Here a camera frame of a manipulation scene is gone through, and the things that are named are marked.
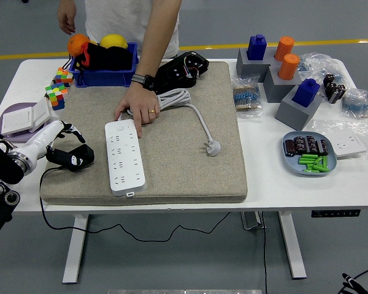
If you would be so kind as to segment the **person's left hand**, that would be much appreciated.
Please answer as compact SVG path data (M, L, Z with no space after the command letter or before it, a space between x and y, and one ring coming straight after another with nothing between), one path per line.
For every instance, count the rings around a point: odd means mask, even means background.
M132 111L137 136L142 136L142 126L152 123L160 114L156 94L140 83L132 82L126 93L114 109L114 120L117 120L125 109Z

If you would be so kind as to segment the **person's right hand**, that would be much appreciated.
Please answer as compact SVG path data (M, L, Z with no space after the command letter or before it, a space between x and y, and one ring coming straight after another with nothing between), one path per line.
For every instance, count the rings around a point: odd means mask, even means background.
M74 0L61 0L58 5L57 18L59 28L67 35L75 33L75 16L77 8Z

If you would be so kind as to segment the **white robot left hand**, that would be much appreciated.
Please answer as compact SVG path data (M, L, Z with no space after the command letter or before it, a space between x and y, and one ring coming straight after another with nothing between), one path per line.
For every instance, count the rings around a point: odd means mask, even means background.
M55 120L33 135L23 146L9 151L9 157L20 166L25 175L31 173L36 168L37 161L46 155L47 147L63 133L74 134L80 143L85 143L82 133L75 126Z

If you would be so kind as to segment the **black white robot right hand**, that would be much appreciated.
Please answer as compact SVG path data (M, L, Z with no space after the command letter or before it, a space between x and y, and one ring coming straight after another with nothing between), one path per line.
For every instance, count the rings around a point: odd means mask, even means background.
M339 293L351 293L348 291L348 289L350 289L357 294L368 294L368 291L360 283L346 273L343 273L342 277L345 281L343 282L343 288Z

